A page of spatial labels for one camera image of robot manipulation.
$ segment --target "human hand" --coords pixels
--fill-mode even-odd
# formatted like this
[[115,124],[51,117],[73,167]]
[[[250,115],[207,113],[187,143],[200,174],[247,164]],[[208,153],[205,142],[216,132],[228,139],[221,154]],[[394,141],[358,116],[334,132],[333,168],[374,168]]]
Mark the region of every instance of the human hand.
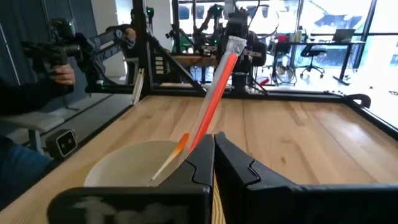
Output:
[[75,71],[70,66],[66,65],[56,65],[53,67],[56,75],[50,76],[52,80],[61,85],[73,85],[76,82]]
[[131,39],[135,40],[137,38],[137,34],[136,31],[132,28],[127,28],[125,30],[125,33],[128,37],[130,37]]

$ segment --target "laptop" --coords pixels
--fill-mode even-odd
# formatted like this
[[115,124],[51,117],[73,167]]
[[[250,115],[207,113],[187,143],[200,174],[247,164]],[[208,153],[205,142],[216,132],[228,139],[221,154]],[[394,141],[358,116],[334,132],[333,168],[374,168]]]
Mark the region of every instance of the laptop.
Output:
[[337,29],[332,41],[349,42],[353,38],[355,29]]

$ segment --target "white bowl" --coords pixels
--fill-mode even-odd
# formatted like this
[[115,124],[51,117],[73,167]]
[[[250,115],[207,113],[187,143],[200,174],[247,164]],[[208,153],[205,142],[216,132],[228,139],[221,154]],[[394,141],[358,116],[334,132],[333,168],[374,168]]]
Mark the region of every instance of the white bowl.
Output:
[[118,149],[91,169],[84,186],[145,187],[177,144],[148,141]]

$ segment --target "black chair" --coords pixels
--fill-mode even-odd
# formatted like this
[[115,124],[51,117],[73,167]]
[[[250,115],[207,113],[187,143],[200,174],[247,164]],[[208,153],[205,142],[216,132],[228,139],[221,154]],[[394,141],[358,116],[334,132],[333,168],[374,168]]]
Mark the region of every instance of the black chair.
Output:
[[309,71],[311,72],[312,69],[315,69],[316,71],[320,72],[321,75],[320,77],[323,78],[323,75],[325,74],[325,69],[315,66],[313,64],[313,58],[319,56],[322,53],[326,53],[326,50],[323,49],[316,49],[316,50],[312,50],[312,46],[313,45],[306,45],[305,48],[303,49],[303,51],[301,51],[301,57],[311,57],[311,64],[307,65],[307,66],[302,66],[299,68],[305,68],[301,74],[300,74],[300,78],[303,78],[303,74],[305,71]]

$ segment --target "white logo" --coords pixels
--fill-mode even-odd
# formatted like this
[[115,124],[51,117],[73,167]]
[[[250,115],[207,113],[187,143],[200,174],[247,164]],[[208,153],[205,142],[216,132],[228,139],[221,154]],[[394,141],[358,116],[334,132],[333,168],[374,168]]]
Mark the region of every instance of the white logo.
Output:
[[146,206],[142,213],[134,210],[117,211],[99,197],[85,197],[82,202],[76,203],[72,208],[86,209],[87,224],[105,224],[105,217],[112,216],[115,224],[147,224],[188,223],[187,206],[166,206],[153,203]]

